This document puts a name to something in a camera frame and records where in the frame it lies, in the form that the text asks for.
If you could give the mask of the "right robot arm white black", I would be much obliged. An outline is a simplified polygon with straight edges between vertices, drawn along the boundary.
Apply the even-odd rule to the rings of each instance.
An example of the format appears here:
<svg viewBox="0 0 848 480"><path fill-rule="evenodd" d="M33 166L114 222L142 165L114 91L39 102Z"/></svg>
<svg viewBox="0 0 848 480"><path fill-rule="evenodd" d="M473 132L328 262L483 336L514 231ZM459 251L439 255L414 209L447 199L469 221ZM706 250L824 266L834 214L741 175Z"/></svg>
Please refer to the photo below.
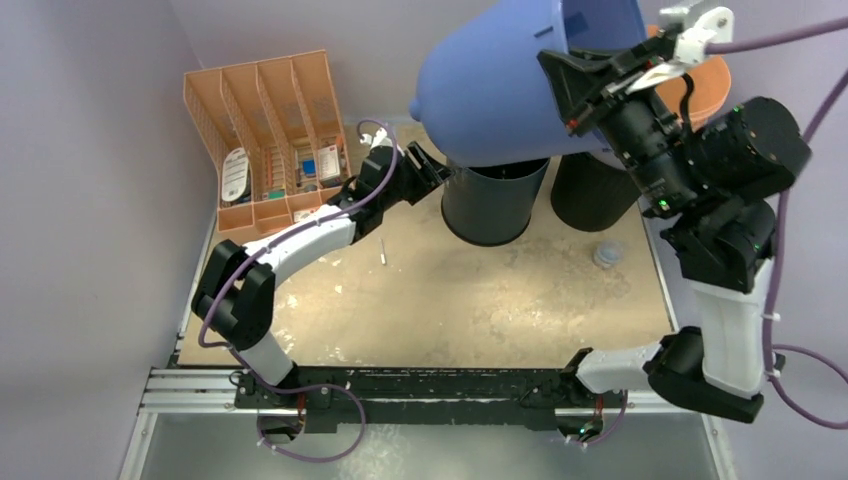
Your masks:
<svg viewBox="0 0 848 480"><path fill-rule="evenodd" d="M778 219L768 204L800 176L811 150L793 114L757 96L693 129L653 87L668 41L618 51L539 52L569 134L600 133L647 200L672 219L674 249L702 320L642 350L636 385L702 414L750 423L763 405L766 280L776 269Z"/></svg>

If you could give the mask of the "orange plastic bucket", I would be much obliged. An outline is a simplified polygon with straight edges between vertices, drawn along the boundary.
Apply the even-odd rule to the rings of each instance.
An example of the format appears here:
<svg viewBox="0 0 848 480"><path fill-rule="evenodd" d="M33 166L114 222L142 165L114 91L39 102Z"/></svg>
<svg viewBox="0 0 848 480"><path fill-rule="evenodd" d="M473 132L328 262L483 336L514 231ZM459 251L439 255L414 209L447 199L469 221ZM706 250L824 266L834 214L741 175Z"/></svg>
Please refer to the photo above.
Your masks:
<svg viewBox="0 0 848 480"><path fill-rule="evenodd" d="M704 64L690 70L695 90L689 100L689 118L694 130L704 126L725 104L732 85L728 65L721 56L709 58ZM654 88L667 109L682 123L680 102L686 91L683 78L678 77Z"/></svg>

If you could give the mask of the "large blue plastic bucket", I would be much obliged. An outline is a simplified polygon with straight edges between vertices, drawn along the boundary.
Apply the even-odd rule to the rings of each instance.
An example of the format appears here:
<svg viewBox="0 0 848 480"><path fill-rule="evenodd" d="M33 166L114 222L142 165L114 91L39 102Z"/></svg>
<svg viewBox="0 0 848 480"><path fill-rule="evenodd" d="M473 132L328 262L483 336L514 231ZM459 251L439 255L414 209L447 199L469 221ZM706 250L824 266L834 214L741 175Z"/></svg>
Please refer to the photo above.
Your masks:
<svg viewBox="0 0 848 480"><path fill-rule="evenodd" d="M600 134L567 133L537 55L627 48L645 37L636 1L499 1L431 50L408 111L465 167L599 151Z"/></svg>

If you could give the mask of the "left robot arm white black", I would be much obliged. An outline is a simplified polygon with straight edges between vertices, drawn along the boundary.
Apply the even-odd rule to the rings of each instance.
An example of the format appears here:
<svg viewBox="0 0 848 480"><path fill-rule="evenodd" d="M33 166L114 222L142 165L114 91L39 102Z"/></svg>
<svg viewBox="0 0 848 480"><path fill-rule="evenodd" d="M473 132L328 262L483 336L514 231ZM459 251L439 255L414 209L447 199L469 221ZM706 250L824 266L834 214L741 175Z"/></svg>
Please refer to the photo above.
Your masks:
<svg viewBox="0 0 848 480"><path fill-rule="evenodd" d="M244 245L219 242L191 301L203 322L199 344L211 347L205 335L213 330L221 346L261 379L264 401L275 409L292 405L298 395L296 364L271 332L277 288L324 255L369 235L397 203L418 203L451 175L415 142L405 149L374 146L359 173L305 219Z"/></svg>

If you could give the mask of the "dark navy cylindrical bin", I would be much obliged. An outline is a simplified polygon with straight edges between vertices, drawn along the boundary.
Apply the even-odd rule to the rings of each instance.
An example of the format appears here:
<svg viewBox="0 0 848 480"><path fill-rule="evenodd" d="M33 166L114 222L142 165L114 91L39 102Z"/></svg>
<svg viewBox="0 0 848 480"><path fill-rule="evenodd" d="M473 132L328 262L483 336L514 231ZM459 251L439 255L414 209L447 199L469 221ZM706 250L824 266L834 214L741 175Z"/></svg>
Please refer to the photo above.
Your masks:
<svg viewBox="0 0 848 480"><path fill-rule="evenodd" d="M479 247L508 244L527 229L547 172L548 158L492 167L461 167L449 161L441 214L459 239Z"/></svg>

